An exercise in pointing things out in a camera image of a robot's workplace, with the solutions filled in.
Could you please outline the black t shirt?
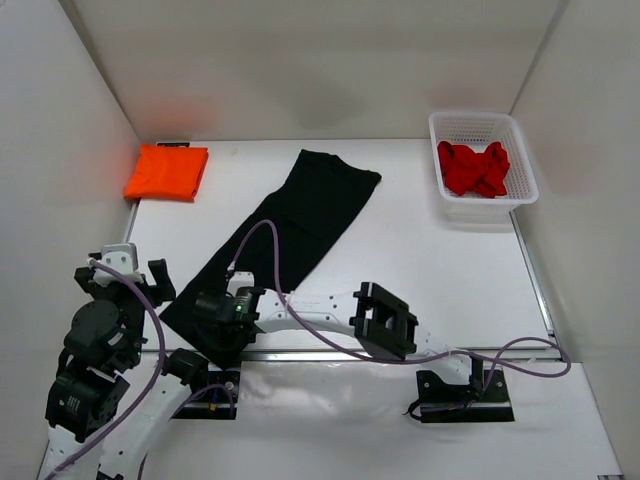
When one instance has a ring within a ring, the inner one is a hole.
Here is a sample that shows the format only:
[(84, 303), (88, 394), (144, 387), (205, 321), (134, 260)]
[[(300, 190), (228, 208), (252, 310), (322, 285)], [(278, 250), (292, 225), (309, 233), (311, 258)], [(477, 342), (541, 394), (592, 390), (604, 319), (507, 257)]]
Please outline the black t shirt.
[(234, 263), (265, 289), (299, 287), (356, 219), (382, 177), (336, 155), (303, 150), (284, 184), (270, 193), (160, 315), (161, 321), (220, 368), (256, 339), (248, 327), (225, 328), (197, 317), (202, 294), (227, 291)]

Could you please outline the orange t shirt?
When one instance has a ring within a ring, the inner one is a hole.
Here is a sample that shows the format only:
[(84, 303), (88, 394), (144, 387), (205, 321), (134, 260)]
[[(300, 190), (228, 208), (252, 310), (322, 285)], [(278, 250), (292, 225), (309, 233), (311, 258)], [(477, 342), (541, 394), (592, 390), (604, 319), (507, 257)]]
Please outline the orange t shirt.
[(208, 149), (204, 147), (141, 145), (123, 197), (192, 203), (208, 158)]

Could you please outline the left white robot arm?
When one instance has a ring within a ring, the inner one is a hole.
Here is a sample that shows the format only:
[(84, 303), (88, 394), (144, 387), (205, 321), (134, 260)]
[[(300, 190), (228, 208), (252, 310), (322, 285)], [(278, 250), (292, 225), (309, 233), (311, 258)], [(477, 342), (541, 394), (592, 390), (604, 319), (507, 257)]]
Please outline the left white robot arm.
[(150, 379), (125, 408), (124, 375), (142, 359), (144, 321), (175, 299), (165, 260), (149, 264), (154, 284), (139, 271), (127, 244), (95, 253), (74, 278), (90, 302), (73, 316), (47, 398), (48, 446), (42, 479), (133, 479), (154, 441), (187, 400), (210, 386), (207, 360), (178, 349), (159, 353)]

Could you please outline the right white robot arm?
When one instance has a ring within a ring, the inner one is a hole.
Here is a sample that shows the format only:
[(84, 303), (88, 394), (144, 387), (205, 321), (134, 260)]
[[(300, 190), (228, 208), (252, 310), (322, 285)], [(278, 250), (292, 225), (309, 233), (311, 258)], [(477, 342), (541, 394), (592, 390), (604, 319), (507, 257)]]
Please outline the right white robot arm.
[(385, 364), (427, 365), (452, 393), (470, 400), (484, 389), (481, 363), (419, 328), (406, 302), (380, 285), (364, 282), (354, 292), (334, 295), (279, 294), (239, 281), (221, 296), (201, 293), (194, 306), (196, 325), (212, 343), (201, 352), (218, 367), (231, 365), (257, 337), (305, 330), (356, 340), (366, 354)]

